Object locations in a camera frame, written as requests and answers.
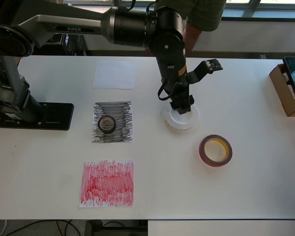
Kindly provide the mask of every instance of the tape roll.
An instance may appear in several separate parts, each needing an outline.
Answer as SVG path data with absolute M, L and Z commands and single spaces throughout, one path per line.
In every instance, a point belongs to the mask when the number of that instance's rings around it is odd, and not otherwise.
M 205 146 L 210 141 L 217 141 L 218 143 L 220 143 L 224 147 L 225 156 L 221 159 L 221 161 L 212 160 L 212 158 L 210 158 L 208 156 L 208 154 L 206 153 Z M 200 155 L 201 159 L 203 160 L 203 162 L 205 162 L 207 165 L 212 166 L 212 167 L 221 167 L 221 166 L 224 166 L 227 163 L 229 163 L 229 161 L 231 160 L 232 155 L 233 155 L 233 150 L 232 150 L 230 143 L 226 139 L 224 139 L 223 137 L 221 137 L 219 135 L 209 135 L 209 136 L 205 137 L 202 140 L 202 142 L 200 143 L 199 155 Z

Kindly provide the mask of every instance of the cardboard box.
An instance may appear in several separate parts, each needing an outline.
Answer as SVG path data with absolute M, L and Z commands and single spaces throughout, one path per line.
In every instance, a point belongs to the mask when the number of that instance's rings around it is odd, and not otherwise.
M 286 72 L 284 64 L 279 64 L 270 73 L 270 78 L 288 117 L 295 117 L 295 99 L 282 75 Z

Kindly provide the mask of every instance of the robotic arm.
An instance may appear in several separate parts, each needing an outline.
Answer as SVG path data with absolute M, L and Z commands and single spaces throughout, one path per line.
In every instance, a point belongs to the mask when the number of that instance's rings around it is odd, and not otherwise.
M 43 0 L 0 0 L 0 111 L 19 123 L 45 122 L 48 111 L 31 96 L 14 57 L 31 55 L 34 45 L 41 47 L 55 33 L 97 34 L 110 43 L 150 48 L 162 77 L 158 96 L 171 99 L 179 114 L 194 103 L 189 85 L 222 69 L 214 59 L 187 73 L 182 19 L 166 7 L 147 12 L 112 7 L 101 14 Z M 163 90 L 166 97 L 160 97 Z

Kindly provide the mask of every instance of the cable on floor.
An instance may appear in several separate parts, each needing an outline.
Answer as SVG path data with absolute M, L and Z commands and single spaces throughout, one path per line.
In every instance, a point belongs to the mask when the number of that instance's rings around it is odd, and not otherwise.
M 123 223 L 121 223 L 119 221 L 115 221 L 115 220 L 107 222 L 106 224 L 103 225 L 103 227 L 107 224 L 110 224 L 110 223 L 117 223 L 117 224 L 120 224 L 121 226 L 125 227 L 125 225 Z
M 75 227 L 71 222 L 69 222 L 69 221 L 67 221 L 67 220 L 39 220 L 39 221 L 35 221 L 35 222 L 33 222 L 33 223 L 30 223 L 30 224 L 25 225 L 25 226 L 23 226 L 23 227 L 21 227 L 21 228 L 15 230 L 15 231 L 12 231 L 12 232 L 8 233 L 6 236 L 12 235 L 12 234 L 14 234 L 14 233 L 16 233 L 16 232 L 18 232 L 18 231 L 20 231 L 20 230 L 22 230 L 22 229 L 25 229 L 25 228 L 27 228 L 27 227 L 29 227 L 29 226 L 31 226 L 31 225 L 34 225 L 34 224 L 37 224 L 37 223 L 42 223 L 42 222 L 51 222 L 51 221 L 56 221 L 56 222 L 57 222 L 57 221 L 61 221 L 61 222 L 65 222 L 65 223 L 67 223 L 67 224 L 71 225 L 71 226 L 76 230 L 76 232 L 79 234 L 79 236 L 81 236 L 81 233 L 80 233 L 80 231 L 78 230 L 78 228 Z
M 7 224 L 7 220 L 5 220 L 4 227 L 3 227 L 3 229 L 2 229 L 2 231 L 0 233 L 0 236 L 3 234 L 3 232 L 4 232 L 5 228 L 6 228 L 6 224 Z
M 64 235 L 63 235 L 63 233 L 62 233 L 61 230 L 60 230 L 60 227 L 59 227 L 58 221 L 56 221 L 57 228 L 58 228 L 59 233 L 61 234 L 61 236 L 66 236 L 66 235 L 67 235 L 67 227 L 68 227 L 68 225 L 69 225 L 69 223 L 70 223 L 71 221 L 72 221 L 72 220 L 69 220 L 68 223 L 65 225 L 65 228 L 64 228 Z

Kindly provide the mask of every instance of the paper with red scribbles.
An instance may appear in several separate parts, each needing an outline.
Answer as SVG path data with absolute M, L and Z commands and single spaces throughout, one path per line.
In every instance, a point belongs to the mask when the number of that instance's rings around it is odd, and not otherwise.
M 131 207 L 133 161 L 84 162 L 80 207 Z

